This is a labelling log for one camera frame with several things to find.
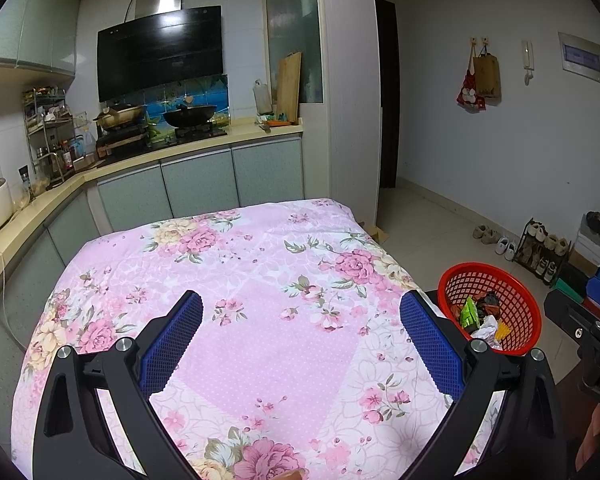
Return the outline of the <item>right hand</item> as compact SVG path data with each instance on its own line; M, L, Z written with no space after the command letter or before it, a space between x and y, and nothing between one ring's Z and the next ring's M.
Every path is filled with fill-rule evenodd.
M596 405L592 413L591 422L588 430L580 445L576 457L576 471L580 471L586 462L593 456L594 452L600 446L600 404Z

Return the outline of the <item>left hand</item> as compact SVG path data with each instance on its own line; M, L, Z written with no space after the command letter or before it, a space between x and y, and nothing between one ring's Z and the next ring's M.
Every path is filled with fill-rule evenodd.
M272 480L304 480L308 472L304 468L298 468L290 471L285 471L282 474L274 477Z

